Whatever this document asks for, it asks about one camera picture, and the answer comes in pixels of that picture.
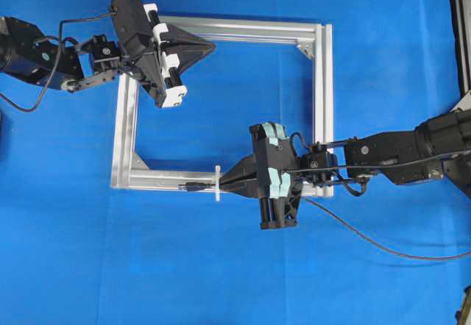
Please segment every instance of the square metal frame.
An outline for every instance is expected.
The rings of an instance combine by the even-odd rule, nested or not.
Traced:
[[[163,15],[160,19],[161,22],[174,24],[207,40],[281,43],[296,46],[313,63],[312,141],[321,143],[333,141],[332,25]],[[215,172],[149,169],[134,151],[137,118],[138,83],[127,75],[121,75],[111,170],[112,188],[179,190],[179,185],[186,182],[216,183]],[[211,188],[202,191],[214,192],[215,190]],[[305,185],[302,194],[304,196],[333,196],[333,187],[317,188]]]

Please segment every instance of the white plastic clip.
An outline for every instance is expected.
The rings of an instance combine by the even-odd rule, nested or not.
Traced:
[[[219,189],[219,180],[221,179],[221,166],[217,165],[216,166],[216,171],[215,171],[215,185],[214,185],[214,192],[216,194],[216,201],[220,202],[221,201],[221,191]]]
[[[162,52],[162,77],[164,79],[170,77],[170,68],[178,68],[180,66],[180,59],[178,54],[167,55],[164,51]]]
[[[160,38],[160,34],[166,33],[169,31],[167,24],[161,23],[154,26],[152,33],[154,34],[154,38],[157,40],[157,43],[162,44],[162,39]]]
[[[184,85],[166,88],[166,97],[165,101],[162,104],[162,108],[180,106],[182,104],[183,97],[186,95],[187,92],[188,90]]]

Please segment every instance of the black cable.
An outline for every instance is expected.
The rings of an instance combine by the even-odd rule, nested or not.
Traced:
[[[408,165],[416,165],[418,163],[424,163],[431,160],[439,160],[441,158],[446,158],[449,156],[453,156],[455,154],[466,154],[469,153],[471,150],[461,150],[461,151],[454,151],[454,152],[447,152],[444,154],[436,154],[434,156],[421,158],[419,160],[404,162],[404,163],[393,163],[391,165],[335,165],[333,167],[327,168],[306,168],[306,169],[287,169],[285,170],[286,173],[302,173],[302,172],[323,172],[323,171],[334,171],[338,169],[385,169],[385,168],[400,168],[406,167]]]
[[[365,179],[363,182],[359,182],[360,184],[360,187],[361,187],[361,191],[358,191],[358,190],[355,190],[353,189],[352,187],[350,187],[350,184],[348,184],[348,182],[345,181],[344,177],[341,176],[341,174],[339,172],[333,172],[337,178],[339,179],[340,183],[343,184],[343,186],[345,187],[345,189],[347,189],[347,191],[352,194],[353,196],[356,196],[356,197],[359,197],[359,196],[362,196],[363,194],[366,193],[366,188],[368,187],[368,179]]]
[[[289,143],[291,144],[291,146],[293,146],[293,138],[297,136],[300,141],[301,141],[301,146],[304,147],[306,150],[309,151],[309,147],[308,145],[306,145],[306,142],[304,141],[304,137],[301,135],[300,132],[294,132],[292,133],[291,135],[289,135]]]
[[[59,66],[59,61],[60,61],[60,56],[62,55],[62,51],[63,51],[63,39],[62,39],[62,31],[63,31],[63,26],[64,24],[71,24],[71,23],[77,23],[77,22],[89,22],[89,21],[96,21],[96,20],[101,20],[103,18],[106,18],[110,15],[115,15],[114,12],[107,12],[105,14],[101,14],[99,16],[96,16],[94,18],[75,18],[75,19],[71,19],[71,20],[62,20],[60,23],[59,23],[59,37],[57,38],[58,41],[59,41],[59,46],[57,47],[57,54],[56,54],[56,58],[55,58],[55,62],[54,62],[54,66],[52,67],[52,70],[51,70],[51,73],[49,74],[49,77],[46,81],[46,84],[44,85],[43,89],[41,90],[41,92],[39,92],[39,95],[38,97],[36,98],[36,102],[35,104],[30,107],[30,108],[23,108],[23,107],[20,107],[18,106],[15,102],[11,101],[8,97],[6,97],[3,93],[0,93],[0,98],[2,98],[4,101],[6,101],[9,105],[11,105],[12,107],[16,108],[17,110],[20,110],[21,112],[25,112],[25,113],[30,113],[30,112],[34,112],[38,107],[39,107],[39,104],[41,103],[41,101],[43,100],[43,97],[44,95],[46,94],[46,91],[49,87],[49,85],[51,84],[51,81],[52,81],[52,78],[54,77],[56,71],[57,71],[57,67]]]
[[[180,190],[185,191],[201,191],[204,189],[212,188],[216,186],[216,184],[211,183],[200,183],[200,182],[186,182],[185,184],[178,185]]]
[[[56,37],[56,36],[44,36],[44,37],[41,37],[41,38],[38,38],[38,39],[34,40],[33,43],[43,43],[43,42],[47,42],[48,40],[55,40],[55,41],[59,42],[59,37]],[[63,42],[63,43],[70,42],[70,43],[72,43],[74,46],[76,46],[77,44],[79,44],[79,41],[76,40],[76,39],[73,38],[73,37],[66,37],[66,38],[63,39],[62,42]]]
[[[355,227],[350,226],[347,222],[342,220],[340,217],[338,217],[335,213],[330,211],[328,208],[323,207],[321,204],[319,204],[315,201],[312,201],[310,199],[307,199],[307,198],[303,198],[303,199],[306,200],[309,204],[317,206],[319,209],[321,209],[322,211],[327,213],[330,217],[332,217],[332,218],[336,219],[338,222],[340,222],[342,224],[342,226],[344,226],[345,228],[348,228],[350,231],[355,233],[360,238],[364,239],[366,242],[371,243],[373,246],[379,248],[380,250],[382,250],[386,253],[396,255],[397,257],[404,257],[406,259],[413,259],[413,260],[451,261],[451,260],[459,260],[459,259],[463,259],[464,257],[471,256],[471,251],[467,251],[466,253],[463,253],[463,254],[451,255],[451,256],[448,256],[448,257],[423,257],[423,256],[418,256],[418,255],[410,255],[410,254],[400,253],[398,251],[392,250],[392,249],[390,249],[386,246],[383,246],[383,245],[379,244],[378,242],[374,241],[370,237],[366,236],[364,233],[358,231]]]

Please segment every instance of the aluminum frame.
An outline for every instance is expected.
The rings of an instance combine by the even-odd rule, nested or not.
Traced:
[[[313,142],[333,141],[332,25],[161,16],[207,40],[295,45],[313,63]],[[138,82],[121,75],[118,87],[111,187],[179,190],[186,182],[216,183],[215,172],[151,170],[135,153]],[[213,188],[201,190],[214,192]],[[305,185],[304,196],[333,196],[333,187]]]
[[[461,97],[471,89],[471,0],[450,0]]]

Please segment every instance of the blue fabric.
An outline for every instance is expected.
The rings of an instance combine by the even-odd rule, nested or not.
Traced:
[[[412,129],[458,101],[448,0],[144,0],[175,15],[331,22],[336,138]],[[0,15],[56,34],[109,0],[2,0]],[[67,25],[80,40],[109,21]],[[176,110],[141,93],[138,153],[150,166],[228,169],[248,126],[311,130],[311,68],[285,46],[219,43],[184,76]],[[22,104],[38,89],[0,76]],[[4,103],[0,137],[0,324],[452,324],[470,261],[383,254],[302,204],[296,229],[262,232],[258,202],[111,190],[117,83],[49,91],[30,115]],[[470,202],[449,181],[374,179],[323,201],[411,254],[471,249]]]

